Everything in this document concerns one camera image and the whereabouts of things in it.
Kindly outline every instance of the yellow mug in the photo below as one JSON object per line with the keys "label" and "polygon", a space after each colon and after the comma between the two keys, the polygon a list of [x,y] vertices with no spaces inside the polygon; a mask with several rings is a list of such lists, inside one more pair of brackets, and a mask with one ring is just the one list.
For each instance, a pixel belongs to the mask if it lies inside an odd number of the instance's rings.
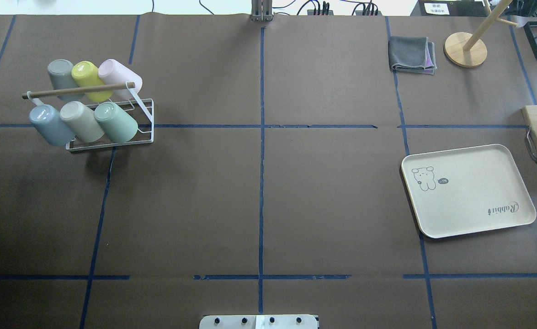
{"label": "yellow mug", "polygon": [[[71,69],[71,76],[80,87],[93,87],[105,83],[97,76],[97,67],[88,61],[79,62]],[[93,102],[103,102],[110,98],[113,91],[97,91],[86,93],[87,98]]]}

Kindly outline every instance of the white label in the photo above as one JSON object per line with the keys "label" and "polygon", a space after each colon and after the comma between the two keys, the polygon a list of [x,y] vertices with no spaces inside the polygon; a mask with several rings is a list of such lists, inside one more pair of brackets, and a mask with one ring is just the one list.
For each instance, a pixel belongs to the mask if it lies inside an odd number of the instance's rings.
{"label": "white label", "polygon": [[447,4],[428,4],[425,3],[425,11],[431,15],[449,15]]}

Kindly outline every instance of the round wooden base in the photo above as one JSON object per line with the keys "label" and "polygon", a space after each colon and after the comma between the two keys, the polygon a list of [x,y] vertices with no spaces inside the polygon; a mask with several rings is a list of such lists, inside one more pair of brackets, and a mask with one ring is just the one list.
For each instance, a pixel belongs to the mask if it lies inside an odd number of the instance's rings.
{"label": "round wooden base", "polygon": [[477,67],[486,60],[488,50],[479,39],[468,52],[463,50],[464,44],[471,38],[471,33],[457,32],[445,40],[445,56],[453,63],[463,67]]}

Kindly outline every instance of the metal handle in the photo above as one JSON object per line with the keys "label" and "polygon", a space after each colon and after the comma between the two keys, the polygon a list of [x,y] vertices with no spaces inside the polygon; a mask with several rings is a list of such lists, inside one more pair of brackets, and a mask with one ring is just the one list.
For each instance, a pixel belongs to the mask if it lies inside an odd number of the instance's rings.
{"label": "metal handle", "polygon": [[85,94],[86,92],[120,90],[120,89],[134,88],[134,87],[136,86],[133,82],[127,82],[127,83],[94,85],[91,87],[67,88],[67,89],[35,91],[35,92],[28,91],[22,94],[22,99],[32,100],[33,98],[41,98],[41,97],[47,97],[47,96]]}
{"label": "metal handle", "polygon": [[537,164],[536,147],[534,146],[532,137],[530,137],[530,126],[526,129],[525,142],[526,142],[526,148],[528,148],[528,151],[530,154],[530,158],[532,158],[534,162],[536,162]]}

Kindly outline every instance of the cartoon bear print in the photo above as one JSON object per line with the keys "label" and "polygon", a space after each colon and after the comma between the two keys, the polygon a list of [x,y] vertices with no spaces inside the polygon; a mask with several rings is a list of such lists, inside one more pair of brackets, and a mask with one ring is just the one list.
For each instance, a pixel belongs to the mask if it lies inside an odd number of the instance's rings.
{"label": "cartoon bear print", "polygon": [[435,174],[433,173],[433,167],[417,168],[412,170],[415,175],[416,182],[419,183],[420,189],[423,191],[434,190],[437,185],[435,184]]}

